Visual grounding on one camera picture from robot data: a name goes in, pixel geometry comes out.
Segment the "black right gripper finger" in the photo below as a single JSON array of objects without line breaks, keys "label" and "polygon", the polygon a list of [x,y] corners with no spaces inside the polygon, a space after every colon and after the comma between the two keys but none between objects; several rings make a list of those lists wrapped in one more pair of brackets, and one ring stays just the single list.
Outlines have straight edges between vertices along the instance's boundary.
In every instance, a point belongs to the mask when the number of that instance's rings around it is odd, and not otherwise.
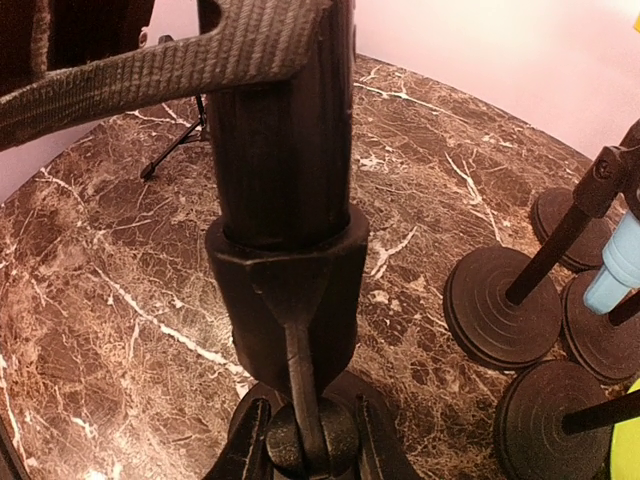
[{"label": "black right gripper finger", "polygon": [[1,147],[223,88],[285,80],[310,55],[328,1],[223,1],[212,31],[48,71],[1,98]]}]

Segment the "black round-base stand front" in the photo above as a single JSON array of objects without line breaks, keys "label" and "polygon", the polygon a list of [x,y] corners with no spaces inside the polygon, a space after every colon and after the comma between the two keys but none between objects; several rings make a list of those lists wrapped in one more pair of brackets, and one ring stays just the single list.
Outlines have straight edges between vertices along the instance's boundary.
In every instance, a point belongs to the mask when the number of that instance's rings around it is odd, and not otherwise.
[{"label": "black round-base stand front", "polygon": [[337,236],[265,252],[228,240],[206,248],[233,344],[255,384],[242,398],[212,479],[413,479],[387,404],[348,369],[369,225],[357,207]]}]

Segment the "black tripod microphone stand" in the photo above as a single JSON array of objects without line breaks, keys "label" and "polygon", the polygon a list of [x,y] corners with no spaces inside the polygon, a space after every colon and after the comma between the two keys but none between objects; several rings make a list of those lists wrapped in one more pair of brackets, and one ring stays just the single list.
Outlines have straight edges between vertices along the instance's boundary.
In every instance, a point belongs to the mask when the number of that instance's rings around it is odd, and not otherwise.
[{"label": "black tripod microphone stand", "polygon": [[151,160],[149,163],[145,165],[145,167],[140,171],[139,178],[143,182],[149,181],[156,169],[159,165],[171,154],[173,153],[179,146],[193,143],[193,142],[205,142],[209,140],[209,128],[207,124],[207,114],[205,108],[205,102],[203,100],[202,94],[197,94],[194,96],[194,100],[196,102],[198,118],[196,121],[191,123],[187,129],[178,136],[168,147],[166,147],[162,153]]}]

